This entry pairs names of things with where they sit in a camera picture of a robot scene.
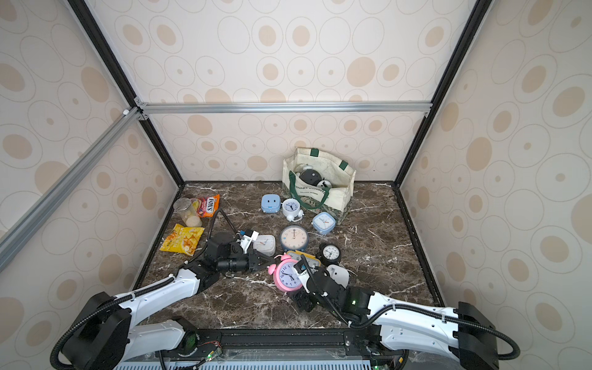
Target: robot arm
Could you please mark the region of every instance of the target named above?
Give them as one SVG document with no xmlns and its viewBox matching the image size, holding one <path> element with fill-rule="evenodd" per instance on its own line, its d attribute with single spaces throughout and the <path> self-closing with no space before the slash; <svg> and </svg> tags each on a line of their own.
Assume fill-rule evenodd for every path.
<svg viewBox="0 0 592 370">
<path fill-rule="evenodd" d="M 230 233 L 215 234 L 207 240 L 204 253 L 186 261 L 176 277 L 169 275 L 137 291 L 113 297 L 104 292 L 94 295 L 56 343 L 50 357 L 52 366 L 62 370 L 112 369 L 144 353 L 190 348 L 194 328 L 186 320 L 137 325 L 151 314 L 206 290 L 218 281 L 221 272 L 252 272 L 270 265 L 273 258 L 251 247 L 256 237 L 257 232 L 252 230 L 238 240 Z M 59 352 L 72 365 L 61 363 Z"/>
<path fill-rule="evenodd" d="M 409 349 L 435 353 L 458 361 L 465 369 L 498 370 L 499 360 L 520 355 L 511 338 L 495 330 L 493 324 L 473 305 L 460 302 L 459 308 L 430 307 L 399 301 L 378 292 L 338 284 L 323 267 L 318 271 L 306 259 L 295 266 L 303 283 L 293 299 L 311 311 L 321 305 L 352 329 L 379 327 L 379 343 L 385 349 Z M 497 338 L 510 344 L 511 353 L 497 353 Z"/>
</svg>

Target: aluminum frame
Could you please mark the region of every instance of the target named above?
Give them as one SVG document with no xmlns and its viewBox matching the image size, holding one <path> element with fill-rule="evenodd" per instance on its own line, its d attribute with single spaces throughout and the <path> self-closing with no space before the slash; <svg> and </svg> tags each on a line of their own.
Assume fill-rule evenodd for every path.
<svg viewBox="0 0 592 370">
<path fill-rule="evenodd" d="M 0 272 L 8 266 L 45 221 L 91 172 L 125 130 L 132 123 L 138 122 L 140 117 L 138 108 L 130 107 L 128 110 L 129 113 L 120 116 L 0 240 Z"/>
<path fill-rule="evenodd" d="M 147 114 L 286 112 L 429 112 L 430 101 L 287 102 L 287 103 L 139 103 Z"/>
</svg>

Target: canvas tote bag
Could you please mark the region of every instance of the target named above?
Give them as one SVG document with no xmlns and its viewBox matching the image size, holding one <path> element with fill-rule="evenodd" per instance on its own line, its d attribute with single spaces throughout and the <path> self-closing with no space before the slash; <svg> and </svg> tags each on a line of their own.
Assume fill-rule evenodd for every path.
<svg viewBox="0 0 592 370">
<path fill-rule="evenodd" d="M 331 188 L 309 185 L 296 176 L 305 165 L 318 171 Z M 282 194 L 295 198 L 304 210 L 314 213 L 328 212 L 337 224 L 348 214 L 353 197 L 353 179 L 356 171 L 344 160 L 316 148 L 297 148 L 291 158 L 284 159 Z"/>
</svg>

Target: chip bag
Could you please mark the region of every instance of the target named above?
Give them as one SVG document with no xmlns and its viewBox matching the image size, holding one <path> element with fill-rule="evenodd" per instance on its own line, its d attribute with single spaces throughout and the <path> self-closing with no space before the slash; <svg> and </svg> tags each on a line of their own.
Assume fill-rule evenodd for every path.
<svg viewBox="0 0 592 370">
<path fill-rule="evenodd" d="M 218 210 L 220 194 L 216 194 L 213 197 L 191 198 L 191 202 L 200 218 L 212 217 L 214 212 Z"/>
<path fill-rule="evenodd" d="M 193 256 L 204 230 L 203 227 L 183 227 L 177 224 L 173 232 L 162 243 L 160 250 Z"/>
</svg>

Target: polka dot wallpaper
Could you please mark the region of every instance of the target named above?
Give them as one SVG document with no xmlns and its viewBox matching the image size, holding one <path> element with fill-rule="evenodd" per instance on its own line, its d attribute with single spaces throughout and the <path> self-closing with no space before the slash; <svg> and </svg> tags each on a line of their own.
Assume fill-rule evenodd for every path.
<svg viewBox="0 0 592 370">
<path fill-rule="evenodd" d="M 152 115 L 189 181 L 280 181 L 296 147 L 347 161 L 356 180 L 392 181 L 422 119 L 423 112 Z"/>
<path fill-rule="evenodd" d="M 96 0 L 147 102 L 430 100 L 474 0 Z"/>
<path fill-rule="evenodd" d="M 61 2 L 0 1 L 0 237 L 127 104 Z"/>
<path fill-rule="evenodd" d="M 591 15 L 497 2 L 402 187 L 446 303 L 522 347 L 506 369 L 592 360 Z"/>
<path fill-rule="evenodd" d="M 0 274 L 0 369 L 50 368 L 88 298 L 131 288 L 177 189 L 142 132 L 129 128 Z"/>
</svg>

